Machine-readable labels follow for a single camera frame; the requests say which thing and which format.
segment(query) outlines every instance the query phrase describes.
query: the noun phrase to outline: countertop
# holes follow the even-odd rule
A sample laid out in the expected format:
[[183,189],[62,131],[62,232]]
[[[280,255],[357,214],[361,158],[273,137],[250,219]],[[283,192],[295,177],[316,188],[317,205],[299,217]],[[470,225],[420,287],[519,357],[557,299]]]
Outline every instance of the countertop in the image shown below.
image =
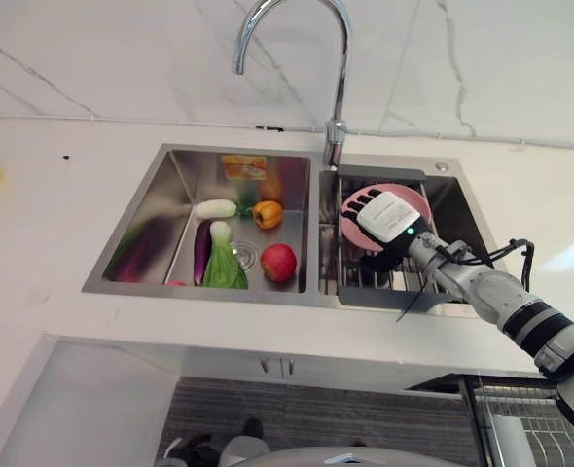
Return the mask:
[[[0,120],[0,405],[43,333],[535,373],[480,319],[84,294],[162,143],[321,151],[323,135]],[[457,158],[497,244],[536,244],[533,292],[574,319],[574,150],[349,135],[344,152]],[[522,258],[506,266],[519,274]]]

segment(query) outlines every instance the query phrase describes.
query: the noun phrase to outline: red apple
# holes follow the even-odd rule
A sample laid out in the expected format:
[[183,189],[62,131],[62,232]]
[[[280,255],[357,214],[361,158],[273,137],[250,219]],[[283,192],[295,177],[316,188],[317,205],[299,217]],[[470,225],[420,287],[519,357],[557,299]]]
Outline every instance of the red apple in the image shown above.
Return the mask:
[[261,254],[261,267],[272,282],[285,282],[296,273],[296,255],[284,243],[270,245]]

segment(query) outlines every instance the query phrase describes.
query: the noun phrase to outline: robot finger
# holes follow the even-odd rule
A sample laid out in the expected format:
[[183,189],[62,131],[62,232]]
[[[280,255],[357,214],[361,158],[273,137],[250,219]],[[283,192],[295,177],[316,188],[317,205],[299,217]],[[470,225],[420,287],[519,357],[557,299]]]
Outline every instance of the robot finger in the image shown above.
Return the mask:
[[352,221],[354,224],[356,224],[358,226],[358,222],[356,221],[356,212],[355,211],[350,211],[350,210],[344,210],[341,213],[341,216],[349,219],[350,221]]

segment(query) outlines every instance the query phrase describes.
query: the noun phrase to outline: chrome faucet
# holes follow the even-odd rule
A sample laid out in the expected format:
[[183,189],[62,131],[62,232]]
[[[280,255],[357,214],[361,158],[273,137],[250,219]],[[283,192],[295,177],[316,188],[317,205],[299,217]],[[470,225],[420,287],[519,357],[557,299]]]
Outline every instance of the chrome faucet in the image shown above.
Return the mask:
[[[284,0],[259,0],[250,10],[239,30],[235,52],[233,56],[233,72],[237,75],[244,73],[244,58],[246,57],[246,48],[248,42],[255,30],[255,27],[273,7],[282,3]],[[341,47],[341,66],[339,68],[339,81],[337,82],[337,93],[335,94],[335,110],[329,122],[326,123],[326,147],[324,148],[324,162],[331,167],[339,165],[339,157],[347,133],[347,124],[341,119],[341,110],[343,107],[343,93],[345,88],[345,72],[347,61],[349,59],[349,48],[352,36],[352,29],[347,16],[347,10],[341,0],[319,0],[326,5],[339,24],[341,30],[342,47]]]

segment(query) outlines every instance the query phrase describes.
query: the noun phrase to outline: floor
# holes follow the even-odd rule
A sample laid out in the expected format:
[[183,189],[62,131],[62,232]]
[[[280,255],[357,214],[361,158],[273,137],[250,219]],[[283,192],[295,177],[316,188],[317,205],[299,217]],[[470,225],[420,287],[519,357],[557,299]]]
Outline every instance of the floor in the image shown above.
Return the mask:
[[250,416],[264,423],[272,450],[361,441],[478,465],[459,400],[194,377],[175,389],[159,456],[174,438],[202,433],[221,449]]

